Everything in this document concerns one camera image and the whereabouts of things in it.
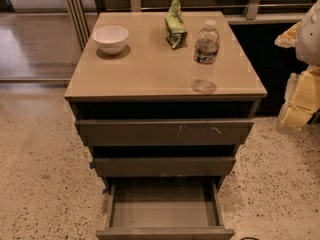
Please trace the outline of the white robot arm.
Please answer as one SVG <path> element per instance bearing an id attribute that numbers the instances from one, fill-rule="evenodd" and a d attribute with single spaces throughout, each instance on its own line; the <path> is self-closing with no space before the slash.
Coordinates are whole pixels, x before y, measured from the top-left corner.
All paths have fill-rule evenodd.
<path id="1" fill-rule="evenodd" d="M 275 44 L 282 48 L 294 47 L 296 58 L 308 65 L 301 74 L 290 75 L 277 119 L 276 128 L 280 133 L 293 134 L 320 109 L 320 0 L 300 22 L 279 35 Z"/>

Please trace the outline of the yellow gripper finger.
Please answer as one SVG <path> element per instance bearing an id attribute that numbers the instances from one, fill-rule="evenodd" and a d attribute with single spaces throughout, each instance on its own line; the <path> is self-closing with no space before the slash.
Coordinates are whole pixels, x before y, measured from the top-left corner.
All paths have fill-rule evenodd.
<path id="1" fill-rule="evenodd" d="M 301 129 L 320 109 L 320 68 L 308 67 L 301 74 L 292 73 L 285 92 L 282 124 Z"/>
<path id="2" fill-rule="evenodd" d="M 278 47 L 282 48 L 292 48 L 296 44 L 296 38 L 297 38 L 297 31 L 300 26 L 300 23 L 297 22 L 293 26 L 291 26 L 289 29 L 284 31 L 281 35 L 279 35 L 275 41 L 274 44 Z"/>

